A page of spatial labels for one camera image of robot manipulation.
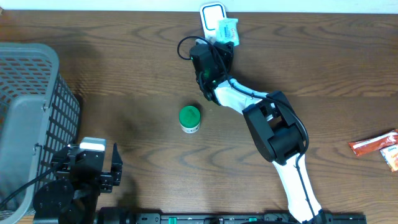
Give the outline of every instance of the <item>red wrapper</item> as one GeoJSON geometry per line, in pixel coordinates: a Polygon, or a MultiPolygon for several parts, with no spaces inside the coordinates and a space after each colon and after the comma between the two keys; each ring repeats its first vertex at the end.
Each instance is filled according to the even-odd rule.
{"type": "Polygon", "coordinates": [[[368,152],[380,150],[384,147],[392,146],[398,143],[398,130],[392,130],[382,136],[371,138],[358,142],[349,142],[349,146],[357,156],[361,156],[368,152]]]}

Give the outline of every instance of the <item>gray basket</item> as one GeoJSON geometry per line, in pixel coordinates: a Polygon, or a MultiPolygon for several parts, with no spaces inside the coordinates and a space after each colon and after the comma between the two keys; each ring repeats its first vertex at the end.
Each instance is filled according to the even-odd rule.
{"type": "MultiPolygon", "coordinates": [[[[0,43],[0,201],[50,167],[53,154],[76,138],[80,106],[58,73],[53,49],[0,43]]],[[[32,212],[32,198],[52,174],[13,198],[0,224],[32,212]]]]}

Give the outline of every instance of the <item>small container with green lid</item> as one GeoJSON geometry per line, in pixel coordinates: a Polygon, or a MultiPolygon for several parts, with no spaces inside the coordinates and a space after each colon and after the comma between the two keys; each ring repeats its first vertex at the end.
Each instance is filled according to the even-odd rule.
{"type": "Polygon", "coordinates": [[[180,111],[180,125],[182,131],[195,133],[200,128],[200,112],[194,106],[186,106],[180,111]]]}

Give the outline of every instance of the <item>basket bottom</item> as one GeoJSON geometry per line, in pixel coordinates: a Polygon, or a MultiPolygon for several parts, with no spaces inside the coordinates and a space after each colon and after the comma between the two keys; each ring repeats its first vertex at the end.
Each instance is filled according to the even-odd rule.
{"type": "MultiPolygon", "coordinates": [[[[11,102],[0,139],[0,201],[36,175],[36,170],[31,173],[30,168],[44,115],[43,105],[44,95],[19,96],[11,102]]],[[[24,197],[25,192],[21,192],[5,209],[17,210],[24,197]]]]}

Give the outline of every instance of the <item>light blue packet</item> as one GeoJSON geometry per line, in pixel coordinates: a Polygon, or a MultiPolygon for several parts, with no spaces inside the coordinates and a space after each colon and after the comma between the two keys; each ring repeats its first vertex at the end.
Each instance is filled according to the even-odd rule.
{"type": "Polygon", "coordinates": [[[227,43],[232,41],[234,46],[239,45],[239,35],[236,28],[238,19],[225,18],[218,21],[218,30],[216,32],[217,41],[220,43],[227,43]]]}

